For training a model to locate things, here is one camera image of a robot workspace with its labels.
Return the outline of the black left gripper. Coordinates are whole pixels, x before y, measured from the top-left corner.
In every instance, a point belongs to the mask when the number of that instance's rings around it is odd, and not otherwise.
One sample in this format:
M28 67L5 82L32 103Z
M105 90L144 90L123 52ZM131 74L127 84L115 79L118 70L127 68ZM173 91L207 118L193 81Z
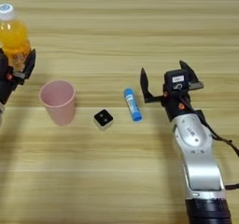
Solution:
M24 80L28 79L35 68L35 50L33 49L25 61L23 73L7 74L0 78L0 102L5 105L12 92L19 85L24 84Z

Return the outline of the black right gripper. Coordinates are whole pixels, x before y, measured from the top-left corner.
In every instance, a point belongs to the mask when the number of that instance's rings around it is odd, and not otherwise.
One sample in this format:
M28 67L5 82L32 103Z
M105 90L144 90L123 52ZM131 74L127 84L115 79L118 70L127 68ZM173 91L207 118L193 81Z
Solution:
M189 86L183 88L178 84L178 89L173 89L167 83L163 84L163 95L158 96L158 102L165 108L168 119L172 121L180 115L196 114L199 119L204 119L204 113L201 109L195 110L190 104L190 91L199 90L204 87L203 82L199 81L194 70L184 61L179 62L180 67L186 72ZM144 68L141 69L140 86L143 92L144 101L151 103L153 95L148 91L148 76Z

